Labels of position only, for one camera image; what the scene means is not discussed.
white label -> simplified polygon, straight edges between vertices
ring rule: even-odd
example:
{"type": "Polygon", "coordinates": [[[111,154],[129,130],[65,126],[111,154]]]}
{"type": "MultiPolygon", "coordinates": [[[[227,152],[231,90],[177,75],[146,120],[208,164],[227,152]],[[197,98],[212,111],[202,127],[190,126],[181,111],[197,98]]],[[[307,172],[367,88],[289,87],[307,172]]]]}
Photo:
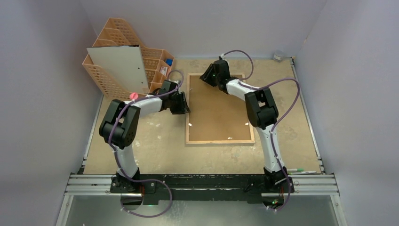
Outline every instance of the white label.
{"type": "Polygon", "coordinates": [[[166,76],[166,72],[168,71],[168,67],[161,67],[161,70],[160,70],[160,72],[161,72],[161,74],[163,74],[163,75],[165,75],[166,76]]]}

gray wall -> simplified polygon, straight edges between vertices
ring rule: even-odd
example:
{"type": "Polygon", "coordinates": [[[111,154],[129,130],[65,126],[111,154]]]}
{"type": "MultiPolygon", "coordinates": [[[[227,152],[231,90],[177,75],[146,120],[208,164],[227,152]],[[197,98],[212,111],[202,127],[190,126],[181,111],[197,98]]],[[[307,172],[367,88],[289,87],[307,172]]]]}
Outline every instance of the gray wall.
{"type": "Polygon", "coordinates": [[[54,225],[101,96],[96,35],[79,0],[3,0],[0,33],[0,225],[54,225]]]}
{"type": "Polygon", "coordinates": [[[97,33],[109,17],[122,17],[145,45],[178,57],[232,49],[271,57],[276,49],[298,53],[327,0],[81,1],[97,33]]]}
{"type": "Polygon", "coordinates": [[[399,222],[399,1],[328,0],[296,69],[350,225],[399,222]]]}

pushpin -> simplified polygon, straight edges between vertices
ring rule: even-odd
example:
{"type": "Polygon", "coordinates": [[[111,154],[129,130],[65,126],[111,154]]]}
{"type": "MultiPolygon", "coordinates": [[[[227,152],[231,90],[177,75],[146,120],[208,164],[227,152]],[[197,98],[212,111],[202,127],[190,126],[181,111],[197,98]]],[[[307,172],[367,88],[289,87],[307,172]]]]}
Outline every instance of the pushpin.
{"type": "Polygon", "coordinates": [[[138,98],[138,94],[137,94],[137,93],[131,93],[130,96],[129,96],[129,98],[130,98],[131,100],[136,100],[136,99],[138,98]]]}

green marker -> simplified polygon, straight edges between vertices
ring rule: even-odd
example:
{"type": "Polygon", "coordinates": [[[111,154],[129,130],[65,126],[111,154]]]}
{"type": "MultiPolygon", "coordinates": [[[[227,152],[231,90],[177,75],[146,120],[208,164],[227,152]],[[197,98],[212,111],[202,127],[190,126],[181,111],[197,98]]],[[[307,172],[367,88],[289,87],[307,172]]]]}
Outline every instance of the green marker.
{"type": "Polygon", "coordinates": [[[287,169],[288,173],[292,173],[292,172],[302,172],[303,168],[297,168],[297,169],[287,169]]]}

table surface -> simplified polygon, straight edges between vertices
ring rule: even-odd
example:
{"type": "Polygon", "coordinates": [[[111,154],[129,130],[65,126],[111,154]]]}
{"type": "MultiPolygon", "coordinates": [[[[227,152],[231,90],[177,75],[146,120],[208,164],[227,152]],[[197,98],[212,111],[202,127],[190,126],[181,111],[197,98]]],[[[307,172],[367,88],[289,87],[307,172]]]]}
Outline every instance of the table surface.
{"type": "MultiPolygon", "coordinates": [[[[204,73],[214,60],[177,59],[176,69],[188,73],[204,73]]],[[[230,60],[231,73],[249,75],[248,60],[230,60]]],[[[254,73],[247,81],[263,86],[281,78],[293,78],[289,61],[254,60],[254,73]]],[[[179,74],[172,74],[178,79],[179,74]]],[[[186,84],[181,91],[186,91],[186,84]]],[[[271,87],[279,115],[290,107],[296,95],[291,81],[271,87]]],[[[91,140],[84,174],[114,174],[117,166],[110,147],[99,136],[98,129],[110,100],[103,99],[91,140]]],[[[134,155],[140,172],[144,174],[252,174],[263,173],[264,157],[255,132],[254,146],[185,146],[185,115],[172,115],[169,110],[140,118],[134,155]]],[[[304,168],[320,172],[310,128],[301,102],[277,127],[281,155],[287,169],[304,168]]]]}

